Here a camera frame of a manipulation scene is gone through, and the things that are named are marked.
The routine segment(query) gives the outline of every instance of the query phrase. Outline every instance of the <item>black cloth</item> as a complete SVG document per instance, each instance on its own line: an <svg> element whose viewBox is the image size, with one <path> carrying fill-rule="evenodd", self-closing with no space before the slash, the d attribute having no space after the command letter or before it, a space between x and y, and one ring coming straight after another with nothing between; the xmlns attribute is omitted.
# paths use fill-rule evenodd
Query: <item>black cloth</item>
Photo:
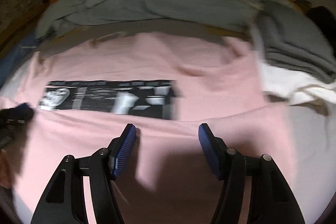
<svg viewBox="0 0 336 224"><path fill-rule="evenodd" d="M323 35L333 47L334 56L336 57L336 18L333 13L324 6L318 6L311 8L307 12L307 17L320 28Z"/></svg>

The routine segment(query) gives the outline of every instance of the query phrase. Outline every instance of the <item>metal screw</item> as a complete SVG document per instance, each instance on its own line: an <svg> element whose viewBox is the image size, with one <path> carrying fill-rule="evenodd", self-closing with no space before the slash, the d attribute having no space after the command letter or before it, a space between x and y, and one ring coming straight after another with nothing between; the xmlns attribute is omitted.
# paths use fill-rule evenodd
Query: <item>metal screw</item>
<svg viewBox="0 0 336 224"><path fill-rule="evenodd" d="M64 161L69 162L70 160L72 160L72 158L73 158L73 155L67 155L63 159Z"/></svg>
<svg viewBox="0 0 336 224"><path fill-rule="evenodd" d="M266 160L266 161L270 161L270 160L272 159L272 157L271 157L270 155L268 155L268 154L264 154L262 157L263 157L264 160Z"/></svg>
<svg viewBox="0 0 336 224"><path fill-rule="evenodd" d="M107 151L108 151L107 148L100 148L99 151L98 151L98 153L99 153L100 155L105 155L105 154L107 153Z"/></svg>
<svg viewBox="0 0 336 224"><path fill-rule="evenodd" d="M229 155L234 155L236 153L236 150L234 148L228 148L226 150L226 153L228 153Z"/></svg>

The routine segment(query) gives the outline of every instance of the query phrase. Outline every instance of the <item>graphic print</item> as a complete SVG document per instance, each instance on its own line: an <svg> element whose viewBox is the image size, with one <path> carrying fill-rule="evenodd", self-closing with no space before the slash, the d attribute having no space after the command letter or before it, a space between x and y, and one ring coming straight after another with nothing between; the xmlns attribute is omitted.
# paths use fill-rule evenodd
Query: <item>graphic print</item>
<svg viewBox="0 0 336 224"><path fill-rule="evenodd" d="M172 80L52 81L39 107L77 109L169 119L176 116Z"/></svg>

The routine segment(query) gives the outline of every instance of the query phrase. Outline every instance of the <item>white cloth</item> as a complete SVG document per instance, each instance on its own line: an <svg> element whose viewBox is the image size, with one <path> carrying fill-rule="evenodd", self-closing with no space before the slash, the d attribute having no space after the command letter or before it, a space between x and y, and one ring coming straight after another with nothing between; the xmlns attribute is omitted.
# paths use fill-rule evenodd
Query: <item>white cloth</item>
<svg viewBox="0 0 336 224"><path fill-rule="evenodd" d="M326 84L302 71L288 70L268 65L264 57L261 33L255 23L250 24L250 34L257 53L257 66L263 92L288 99L290 105L322 99L336 104L336 81Z"/></svg>

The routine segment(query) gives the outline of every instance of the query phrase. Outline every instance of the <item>pink t-shirt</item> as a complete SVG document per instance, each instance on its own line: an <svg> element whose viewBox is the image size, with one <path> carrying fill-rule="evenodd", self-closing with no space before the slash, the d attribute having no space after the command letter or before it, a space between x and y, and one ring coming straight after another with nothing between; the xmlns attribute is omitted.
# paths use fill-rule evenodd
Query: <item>pink t-shirt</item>
<svg viewBox="0 0 336 224"><path fill-rule="evenodd" d="M32 58L15 103L37 107L50 81L175 80L176 121L87 110L37 109L29 125L14 190L33 212L62 158L89 156L118 137L127 123L138 143L115 183L126 223L209 223L221 192L198 141L207 122L229 147L251 156L270 154L290 184L295 152L282 104L268 104L255 57L246 42L226 46L197 38L143 33L108 42L87 41L62 54ZM4 100L4 106L11 106ZM90 223L95 223L86 181Z"/></svg>

